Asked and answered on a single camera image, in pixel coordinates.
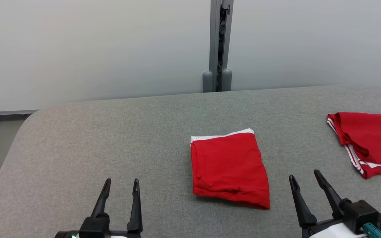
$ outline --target folded red cloth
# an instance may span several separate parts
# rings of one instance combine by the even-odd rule
[[[269,181],[253,131],[195,138],[190,145],[195,195],[270,208]]]
[[[363,178],[381,175],[381,114],[339,112],[329,114],[327,123]]]

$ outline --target white partition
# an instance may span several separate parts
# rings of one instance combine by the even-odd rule
[[[381,0],[234,0],[232,90],[381,86]]]
[[[210,1],[0,0],[0,111],[202,92]]]

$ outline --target teal connector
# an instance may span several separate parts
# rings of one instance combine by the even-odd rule
[[[365,223],[364,226],[362,226],[362,231],[367,234],[369,238],[381,238],[381,231],[372,223]]]

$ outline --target folded shirt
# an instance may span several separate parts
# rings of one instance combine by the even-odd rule
[[[329,114],[327,123],[363,178],[381,175],[381,114],[339,112]]]
[[[193,193],[270,208],[269,181],[254,131],[191,137]]]

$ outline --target gray table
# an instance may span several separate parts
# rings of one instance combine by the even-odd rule
[[[364,180],[326,124],[328,113],[381,113],[381,88],[322,86],[85,101],[33,114],[0,170],[0,238],[78,229],[106,178],[112,229],[125,229],[133,179],[143,237],[298,237],[288,176],[318,220],[331,218],[313,175],[341,197],[381,211],[381,175]],[[270,182],[271,209],[192,194],[190,136],[252,128]]]

